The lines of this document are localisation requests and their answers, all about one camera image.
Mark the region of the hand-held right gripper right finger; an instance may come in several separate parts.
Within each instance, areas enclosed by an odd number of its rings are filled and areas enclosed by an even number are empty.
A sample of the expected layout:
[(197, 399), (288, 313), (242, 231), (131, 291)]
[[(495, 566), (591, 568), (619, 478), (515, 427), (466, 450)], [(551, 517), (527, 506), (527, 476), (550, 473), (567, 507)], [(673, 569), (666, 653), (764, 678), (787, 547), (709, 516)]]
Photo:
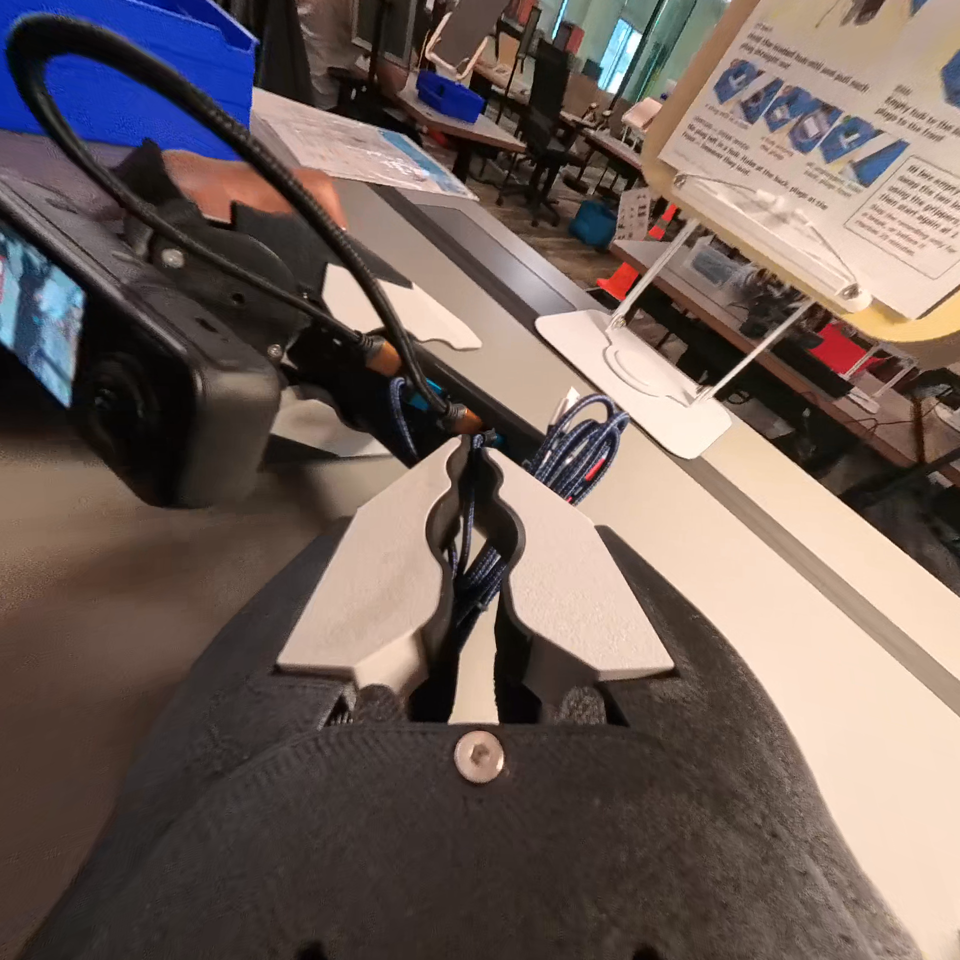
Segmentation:
[(599, 529), (494, 449), (480, 451), (480, 528), (503, 564), (494, 628), (499, 714), (557, 710), (570, 690), (674, 670)]

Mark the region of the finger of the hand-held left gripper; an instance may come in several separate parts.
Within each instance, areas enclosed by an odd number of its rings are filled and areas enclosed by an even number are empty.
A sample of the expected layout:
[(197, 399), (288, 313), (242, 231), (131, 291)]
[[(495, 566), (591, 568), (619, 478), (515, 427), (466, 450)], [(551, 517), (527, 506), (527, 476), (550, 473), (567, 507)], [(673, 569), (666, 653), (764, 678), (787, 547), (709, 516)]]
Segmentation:
[[(478, 351), (481, 339), (446, 306), (417, 284), (407, 281), (379, 280), (405, 330), (420, 343), (443, 343), (454, 351)], [(344, 267), (328, 264), (324, 272), (321, 298), (337, 321), (361, 333), (384, 330), (374, 306), (353, 275)]]
[(268, 460), (391, 457), (377, 439), (345, 425), (333, 407), (312, 398), (282, 397), (266, 446)]

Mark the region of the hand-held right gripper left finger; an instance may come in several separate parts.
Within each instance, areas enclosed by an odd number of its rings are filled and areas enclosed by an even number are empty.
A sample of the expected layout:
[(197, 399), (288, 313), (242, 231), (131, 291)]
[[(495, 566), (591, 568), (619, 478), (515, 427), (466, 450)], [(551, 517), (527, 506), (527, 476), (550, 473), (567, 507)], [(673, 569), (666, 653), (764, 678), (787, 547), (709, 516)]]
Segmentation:
[(464, 439), (453, 438), (356, 511), (276, 656), (279, 672), (386, 687), (413, 714), (452, 713), (463, 473)]

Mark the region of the blue plastic bin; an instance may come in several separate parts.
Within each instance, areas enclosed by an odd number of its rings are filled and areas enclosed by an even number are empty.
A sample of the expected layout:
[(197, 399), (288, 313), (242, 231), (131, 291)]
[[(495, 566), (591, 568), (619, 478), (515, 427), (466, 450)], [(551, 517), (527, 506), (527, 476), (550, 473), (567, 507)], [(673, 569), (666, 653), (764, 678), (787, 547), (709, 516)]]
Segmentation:
[(432, 111), (452, 121), (474, 125), (486, 111), (486, 100), (468, 86), (439, 73), (419, 70), (417, 98)]
[[(30, 14), (78, 18), (114, 32), (174, 67), (240, 125), (249, 125), (259, 41), (216, 2), (3, 1), (2, 130), (43, 134), (18, 93), (5, 49), (15, 22)], [(237, 160), (188, 114), (112, 68), (65, 55), (50, 63), (47, 81), (60, 111), (87, 141), (137, 147), (150, 138), (162, 149)]]

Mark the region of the orange traffic cone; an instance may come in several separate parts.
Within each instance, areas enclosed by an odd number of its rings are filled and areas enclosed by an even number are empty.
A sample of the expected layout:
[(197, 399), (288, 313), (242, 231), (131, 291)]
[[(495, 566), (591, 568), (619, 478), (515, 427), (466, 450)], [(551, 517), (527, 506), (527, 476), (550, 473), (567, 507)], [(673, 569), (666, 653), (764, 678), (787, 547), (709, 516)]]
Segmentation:
[[(674, 203), (666, 205), (663, 210), (659, 212), (645, 238), (648, 240), (663, 241), (677, 210), (678, 207)], [(619, 303), (623, 301), (630, 292), (639, 276), (640, 274), (636, 269), (627, 263), (623, 263), (611, 277), (598, 279), (596, 286), (604, 295)]]

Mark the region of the wooden office desk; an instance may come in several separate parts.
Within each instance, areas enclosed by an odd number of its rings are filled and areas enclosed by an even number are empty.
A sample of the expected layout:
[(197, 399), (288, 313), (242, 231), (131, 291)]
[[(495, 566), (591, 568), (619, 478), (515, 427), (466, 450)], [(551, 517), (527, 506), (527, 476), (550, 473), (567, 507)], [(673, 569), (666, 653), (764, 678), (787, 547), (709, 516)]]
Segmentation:
[(506, 153), (516, 157), (526, 153), (522, 140), (498, 126), (484, 112), (474, 123), (468, 124), (442, 114), (424, 102), (416, 87), (421, 73), (389, 61), (378, 61), (374, 77), (378, 90), (390, 105), (398, 108), (418, 130), (444, 136), (448, 149), (454, 152), (452, 174), (457, 180), (464, 184), (470, 180), (473, 160), (481, 154)]

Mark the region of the printed paper sheets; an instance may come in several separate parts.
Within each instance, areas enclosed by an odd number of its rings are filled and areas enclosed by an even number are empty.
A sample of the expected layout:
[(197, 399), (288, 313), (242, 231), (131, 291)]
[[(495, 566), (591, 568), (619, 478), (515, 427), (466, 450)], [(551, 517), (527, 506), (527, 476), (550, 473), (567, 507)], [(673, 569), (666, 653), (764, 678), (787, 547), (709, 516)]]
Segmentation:
[(322, 111), (254, 108), (250, 131), (296, 167), (331, 179), (477, 202), (477, 195), (405, 134)]

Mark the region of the black mesh office chair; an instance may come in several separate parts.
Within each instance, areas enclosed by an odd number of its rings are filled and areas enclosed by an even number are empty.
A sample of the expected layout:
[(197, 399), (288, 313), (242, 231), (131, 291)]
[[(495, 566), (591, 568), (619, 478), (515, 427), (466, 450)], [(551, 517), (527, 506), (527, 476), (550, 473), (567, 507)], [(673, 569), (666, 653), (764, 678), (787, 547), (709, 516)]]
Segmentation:
[(553, 226), (559, 222), (550, 192), (561, 171), (573, 162), (570, 138), (561, 137), (561, 113), (570, 79), (567, 51), (541, 38), (534, 53), (534, 78), (526, 110), (518, 125), (517, 137), (525, 144), (524, 155), (514, 155), (495, 199), (501, 207), (508, 196), (522, 195), (531, 213), (531, 227), (543, 215)]

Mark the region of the grey monitor back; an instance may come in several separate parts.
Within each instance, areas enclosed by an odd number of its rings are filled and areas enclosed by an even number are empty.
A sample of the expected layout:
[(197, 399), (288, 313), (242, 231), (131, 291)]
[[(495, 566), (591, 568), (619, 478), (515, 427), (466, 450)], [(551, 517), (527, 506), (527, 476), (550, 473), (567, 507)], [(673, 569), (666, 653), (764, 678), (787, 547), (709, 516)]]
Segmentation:
[(427, 59), (462, 73), (482, 51), (511, 1), (459, 1), (450, 7), (431, 36)]

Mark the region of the black jacket on chair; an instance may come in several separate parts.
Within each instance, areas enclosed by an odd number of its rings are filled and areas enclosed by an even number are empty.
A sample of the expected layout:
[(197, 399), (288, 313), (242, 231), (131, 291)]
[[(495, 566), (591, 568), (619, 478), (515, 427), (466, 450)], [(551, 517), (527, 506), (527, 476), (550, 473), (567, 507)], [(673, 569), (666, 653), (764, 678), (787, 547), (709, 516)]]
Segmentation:
[(260, 2), (261, 34), (254, 85), (315, 106), (306, 42), (295, 1)]

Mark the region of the red flat box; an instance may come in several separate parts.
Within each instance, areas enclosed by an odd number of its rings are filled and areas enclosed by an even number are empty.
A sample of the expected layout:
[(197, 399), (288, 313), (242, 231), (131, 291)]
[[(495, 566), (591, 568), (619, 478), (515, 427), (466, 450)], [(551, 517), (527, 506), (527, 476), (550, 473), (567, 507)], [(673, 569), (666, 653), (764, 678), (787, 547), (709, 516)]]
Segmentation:
[(878, 345), (859, 345), (836, 322), (822, 327), (816, 336), (819, 342), (807, 352), (842, 378), (871, 371), (886, 359)]

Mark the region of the cardboard clipboard with paper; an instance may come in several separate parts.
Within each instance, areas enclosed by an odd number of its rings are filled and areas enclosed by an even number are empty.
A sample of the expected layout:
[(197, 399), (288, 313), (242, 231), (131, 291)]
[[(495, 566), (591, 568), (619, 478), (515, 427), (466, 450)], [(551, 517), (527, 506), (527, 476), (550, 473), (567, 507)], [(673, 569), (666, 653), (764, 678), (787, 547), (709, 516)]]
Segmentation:
[(731, 2), (641, 170), (880, 340), (958, 335), (959, 3)]

